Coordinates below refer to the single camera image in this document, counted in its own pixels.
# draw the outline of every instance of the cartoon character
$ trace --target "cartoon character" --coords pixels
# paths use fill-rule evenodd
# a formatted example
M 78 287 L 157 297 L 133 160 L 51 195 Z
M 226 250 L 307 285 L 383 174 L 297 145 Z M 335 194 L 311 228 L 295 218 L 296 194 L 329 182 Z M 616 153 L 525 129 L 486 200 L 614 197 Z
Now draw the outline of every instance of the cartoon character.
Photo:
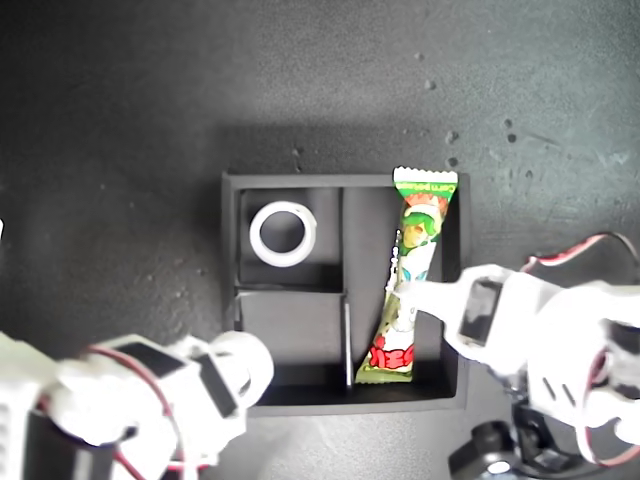
M 447 209 L 446 200 L 443 203 L 440 197 L 431 194 L 410 195 L 407 202 L 409 208 L 402 216 L 400 256 L 435 240 Z

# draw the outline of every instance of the candy wrapper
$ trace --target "candy wrapper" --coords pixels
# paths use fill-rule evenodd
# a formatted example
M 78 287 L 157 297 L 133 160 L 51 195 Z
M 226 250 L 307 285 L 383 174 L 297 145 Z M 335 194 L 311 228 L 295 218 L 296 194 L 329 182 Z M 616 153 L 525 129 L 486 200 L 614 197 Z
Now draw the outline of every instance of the candy wrapper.
M 458 175 L 398 167 L 393 172 L 393 183 L 405 204 L 380 326 L 356 373 L 356 383 L 411 381 L 416 311 L 403 306 L 393 292 L 405 282 L 427 279 L 447 208 L 458 186 Z

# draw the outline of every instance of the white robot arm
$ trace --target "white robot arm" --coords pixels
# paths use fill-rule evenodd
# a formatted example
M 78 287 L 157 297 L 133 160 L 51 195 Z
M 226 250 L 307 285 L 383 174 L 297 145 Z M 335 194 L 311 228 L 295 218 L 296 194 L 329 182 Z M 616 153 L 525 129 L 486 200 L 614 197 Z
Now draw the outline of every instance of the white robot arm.
M 446 341 L 527 408 L 575 427 L 585 460 L 614 466 L 640 453 L 640 286 L 562 288 L 485 265 L 456 283 L 414 282 L 398 295 L 442 320 Z M 616 435 L 633 446 L 598 459 L 590 429 L 616 418 Z
M 169 347 L 128 335 L 61 362 L 0 333 L 0 478 L 195 479 L 272 377 L 244 332 Z

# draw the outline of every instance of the dark gray surface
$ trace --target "dark gray surface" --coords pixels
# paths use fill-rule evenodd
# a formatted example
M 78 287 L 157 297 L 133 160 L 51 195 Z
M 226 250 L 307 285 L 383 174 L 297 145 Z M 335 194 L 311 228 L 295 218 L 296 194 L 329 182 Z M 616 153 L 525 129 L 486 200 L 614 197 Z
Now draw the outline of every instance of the dark gray surface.
M 455 157 L 474 181 L 475 263 L 517 266 L 605 228 L 638 242 L 639 12 L 623 0 L 6 0 L 2 327 L 55 355 L 131 331 L 218 333 L 226 165 L 380 173 Z M 209 475 L 446 478 L 468 428 L 506 412 L 480 371 L 469 399 L 464 415 L 251 421 Z

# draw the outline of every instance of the white tape roll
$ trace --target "white tape roll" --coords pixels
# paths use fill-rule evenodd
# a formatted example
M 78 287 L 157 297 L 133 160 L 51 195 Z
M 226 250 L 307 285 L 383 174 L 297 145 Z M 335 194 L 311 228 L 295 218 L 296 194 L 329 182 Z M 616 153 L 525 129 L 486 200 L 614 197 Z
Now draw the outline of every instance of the white tape roll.
M 304 227 L 304 236 L 300 245 L 290 252 L 274 252 L 264 244 L 260 236 L 260 230 L 267 218 L 279 212 L 292 213 L 300 219 Z M 293 202 L 273 202 L 262 207 L 251 220 L 249 242 L 253 247 L 253 251 L 263 262 L 274 267 L 293 267 L 307 258 L 311 250 L 313 250 L 313 246 L 316 243 L 316 225 L 316 218 L 304 205 Z

